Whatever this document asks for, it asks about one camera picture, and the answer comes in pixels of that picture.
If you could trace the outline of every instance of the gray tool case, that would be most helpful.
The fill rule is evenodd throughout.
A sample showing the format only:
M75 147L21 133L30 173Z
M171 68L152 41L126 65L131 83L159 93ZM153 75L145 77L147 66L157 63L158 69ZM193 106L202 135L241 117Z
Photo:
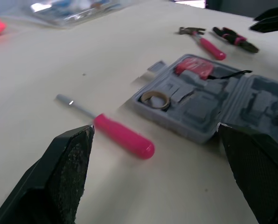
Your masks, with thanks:
M187 58L211 62L211 76L202 80L188 70L176 76L174 69ZM278 82L262 76L239 75L219 79L240 70L195 55L184 55L169 67L162 61L148 71L156 78L132 96L134 110L143 117L197 143L205 143L219 122L250 127L269 134L278 142ZM153 109L140 101L143 93L159 91L170 97L168 109ZM152 104L162 100L152 97Z

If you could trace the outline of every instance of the white table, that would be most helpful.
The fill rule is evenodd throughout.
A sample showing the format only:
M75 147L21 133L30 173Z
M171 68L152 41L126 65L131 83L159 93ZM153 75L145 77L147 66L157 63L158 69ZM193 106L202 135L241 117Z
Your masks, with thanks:
M251 18L151 0L55 30L10 22L0 36L0 206L52 139L90 120L54 100L71 96L149 137L156 153L138 161L96 132L77 224L255 224L217 143L202 146L149 122L126 105L162 59L209 55L178 27L229 27L261 50L250 55L206 33L223 63L278 80L278 32L248 30Z

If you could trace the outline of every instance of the pink screwdriver handle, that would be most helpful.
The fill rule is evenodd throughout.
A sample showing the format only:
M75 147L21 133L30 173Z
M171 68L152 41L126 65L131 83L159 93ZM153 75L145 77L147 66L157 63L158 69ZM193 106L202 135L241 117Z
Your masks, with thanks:
M215 57L215 59L222 61L226 58L226 54L216 48L215 45L213 45L207 39L201 38L199 41L200 44Z
M154 145L150 140L107 118L103 114L98 115L93 121L97 129L103 131L115 142L141 159L146 160L153 156Z

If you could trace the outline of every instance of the hammer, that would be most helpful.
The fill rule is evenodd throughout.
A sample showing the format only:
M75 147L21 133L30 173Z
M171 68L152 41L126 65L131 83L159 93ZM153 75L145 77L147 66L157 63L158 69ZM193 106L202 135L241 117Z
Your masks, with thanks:
M179 34L188 34L191 36L196 37L199 40L199 43L206 49L209 53L211 53L215 59L217 60L224 60L226 58L226 54L222 51L220 51L215 45L213 45L210 41L207 39L201 37L201 35L204 34L205 29L203 28L194 28L194 27L180 27Z

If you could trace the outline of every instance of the hammer head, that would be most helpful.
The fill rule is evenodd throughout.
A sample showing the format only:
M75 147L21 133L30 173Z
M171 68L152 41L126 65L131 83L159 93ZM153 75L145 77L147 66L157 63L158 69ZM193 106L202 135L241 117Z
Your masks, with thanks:
M194 27L180 27L178 33L179 34L189 34L189 35L193 35L193 32L196 31L199 35L203 35L206 29L203 28L194 28Z

